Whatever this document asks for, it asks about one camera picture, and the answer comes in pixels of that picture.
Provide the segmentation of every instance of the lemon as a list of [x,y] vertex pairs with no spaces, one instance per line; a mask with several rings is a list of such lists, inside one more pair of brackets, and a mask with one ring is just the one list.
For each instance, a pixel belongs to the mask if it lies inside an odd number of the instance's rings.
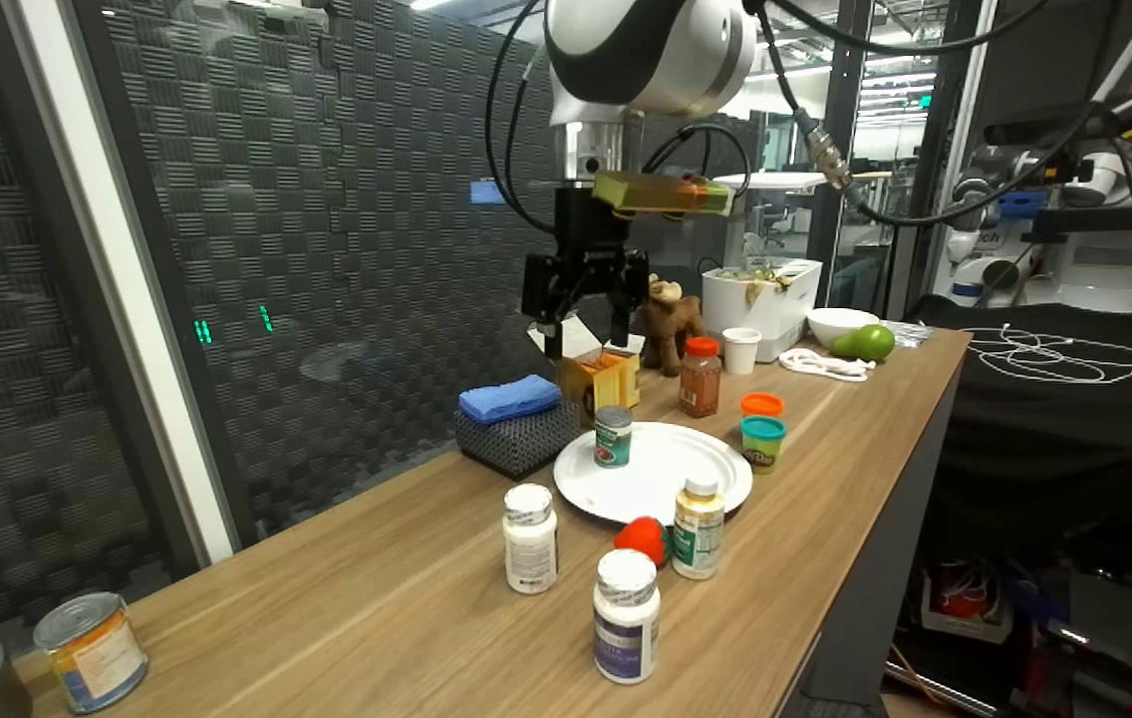
[[834,338],[830,352],[841,360],[886,364],[886,353],[892,352],[892,330],[886,322],[869,322]]

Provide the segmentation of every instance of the red lid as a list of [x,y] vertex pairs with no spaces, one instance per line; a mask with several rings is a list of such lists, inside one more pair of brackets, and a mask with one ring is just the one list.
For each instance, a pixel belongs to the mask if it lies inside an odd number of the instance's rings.
[[750,391],[742,396],[742,415],[781,415],[781,396],[769,396],[769,391]]
[[687,353],[710,360],[710,353],[721,353],[721,344],[710,335],[687,335]]

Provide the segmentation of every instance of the bowl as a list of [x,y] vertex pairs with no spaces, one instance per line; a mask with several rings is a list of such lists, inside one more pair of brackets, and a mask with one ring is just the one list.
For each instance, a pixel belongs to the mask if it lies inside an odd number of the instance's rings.
[[834,345],[841,335],[882,322],[882,316],[855,306],[813,306],[803,310],[803,322],[819,345]]

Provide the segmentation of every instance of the glass wall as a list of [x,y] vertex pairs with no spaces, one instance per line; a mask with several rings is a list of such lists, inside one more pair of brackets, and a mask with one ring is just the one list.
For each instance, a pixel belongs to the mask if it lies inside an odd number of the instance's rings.
[[[944,33],[950,5],[886,0],[874,9],[869,40],[931,45]],[[851,155],[855,195],[886,214],[911,214],[911,177],[922,165],[926,122],[931,109],[931,54],[866,54],[855,89]],[[830,303],[886,316],[889,258],[899,227],[875,224],[841,203]]]
[[[102,17],[214,383],[243,540],[450,445],[463,387],[542,368],[523,254],[551,236],[491,203],[482,98],[498,36],[394,0],[114,0]],[[510,53],[507,80],[530,60]],[[498,89],[507,134],[514,89]],[[518,189],[562,177],[532,76]]]
[[81,591],[171,581],[57,247],[0,131],[0,639]]

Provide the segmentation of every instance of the small bottle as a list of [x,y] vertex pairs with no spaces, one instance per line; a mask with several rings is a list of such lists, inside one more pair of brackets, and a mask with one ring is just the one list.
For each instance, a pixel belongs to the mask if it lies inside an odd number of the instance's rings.
[[645,683],[656,665],[656,568],[643,552],[606,552],[594,581],[594,662],[611,683]]
[[716,415],[721,396],[721,344],[691,335],[680,353],[680,405],[687,415]]
[[594,461],[599,468],[624,468],[632,445],[632,415],[624,405],[600,405],[594,417]]
[[716,477],[692,474],[676,494],[675,522],[675,570],[687,579],[710,579],[721,564],[726,498]]
[[501,494],[501,568],[518,593],[542,593],[559,581],[559,514],[555,494],[539,482]]

